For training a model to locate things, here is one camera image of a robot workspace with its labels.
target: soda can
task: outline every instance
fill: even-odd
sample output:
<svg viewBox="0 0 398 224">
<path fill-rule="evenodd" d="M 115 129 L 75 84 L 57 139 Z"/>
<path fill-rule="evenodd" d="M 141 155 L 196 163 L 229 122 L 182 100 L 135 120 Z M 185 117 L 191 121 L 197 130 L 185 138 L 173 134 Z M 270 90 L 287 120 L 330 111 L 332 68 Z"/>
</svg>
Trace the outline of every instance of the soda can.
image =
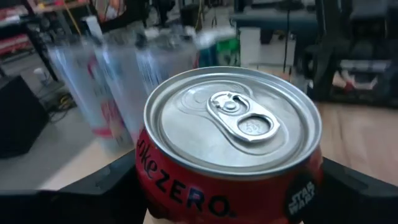
<svg viewBox="0 0 398 224">
<path fill-rule="evenodd" d="M 170 45 L 168 37 L 160 38 L 144 45 L 108 44 L 97 51 L 133 141 L 144 127 L 142 113 L 149 93 L 173 75 L 192 69 L 195 61 L 196 48 L 192 43 Z"/>
<path fill-rule="evenodd" d="M 94 135 L 107 148 L 132 148 L 131 137 L 98 66 L 91 41 L 70 39 L 50 47 L 49 55 Z"/>
<path fill-rule="evenodd" d="M 156 218 L 300 223 L 322 181 L 320 114 L 290 83 L 208 67 L 160 84 L 144 109 L 136 169 Z"/>
</svg>

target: black holder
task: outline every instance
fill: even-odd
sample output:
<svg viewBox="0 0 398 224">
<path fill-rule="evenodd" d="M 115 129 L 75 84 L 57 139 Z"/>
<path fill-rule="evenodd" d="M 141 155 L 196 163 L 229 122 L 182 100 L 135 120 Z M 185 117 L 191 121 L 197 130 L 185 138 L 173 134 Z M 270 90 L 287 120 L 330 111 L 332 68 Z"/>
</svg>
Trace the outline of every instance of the black holder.
<svg viewBox="0 0 398 224">
<path fill-rule="evenodd" d="M 324 158 L 304 224 L 397 223 L 398 187 Z M 130 152 L 59 191 L 0 192 L 0 223 L 142 223 L 146 200 Z"/>
</svg>

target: pull tab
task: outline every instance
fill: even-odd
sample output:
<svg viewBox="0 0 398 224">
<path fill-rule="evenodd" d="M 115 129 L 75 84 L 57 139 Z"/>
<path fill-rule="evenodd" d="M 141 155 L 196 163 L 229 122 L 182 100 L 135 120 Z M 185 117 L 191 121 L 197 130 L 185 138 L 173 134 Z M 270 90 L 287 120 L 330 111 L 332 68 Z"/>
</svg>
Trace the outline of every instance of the pull tab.
<svg viewBox="0 0 398 224">
<path fill-rule="evenodd" d="M 270 139 L 280 127 L 269 110 L 248 96 L 232 91 L 211 96 L 207 110 L 230 134 L 247 142 Z"/>
</svg>

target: red can label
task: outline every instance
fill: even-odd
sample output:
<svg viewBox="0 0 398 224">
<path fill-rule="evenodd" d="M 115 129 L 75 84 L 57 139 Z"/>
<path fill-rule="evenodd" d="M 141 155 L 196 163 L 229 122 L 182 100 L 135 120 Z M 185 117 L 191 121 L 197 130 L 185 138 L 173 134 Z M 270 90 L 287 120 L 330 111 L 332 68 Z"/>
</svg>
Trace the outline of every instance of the red can label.
<svg viewBox="0 0 398 224">
<path fill-rule="evenodd" d="M 298 223 L 322 179 L 317 149 L 302 166 L 265 180 L 205 176 L 158 150 L 144 130 L 136 146 L 140 183 L 156 218 L 179 223 Z"/>
</svg>

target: black circular badge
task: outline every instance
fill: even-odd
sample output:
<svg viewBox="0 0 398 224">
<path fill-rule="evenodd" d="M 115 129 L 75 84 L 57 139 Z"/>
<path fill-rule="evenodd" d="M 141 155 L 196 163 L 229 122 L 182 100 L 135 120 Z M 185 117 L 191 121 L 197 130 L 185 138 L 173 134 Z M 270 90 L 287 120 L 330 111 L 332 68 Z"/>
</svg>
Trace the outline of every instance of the black circular badge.
<svg viewBox="0 0 398 224">
<path fill-rule="evenodd" d="M 284 211 L 290 222 L 302 220 L 308 209 L 315 203 L 317 183 L 309 172 L 302 172 L 290 183 L 286 191 Z"/>
</svg>

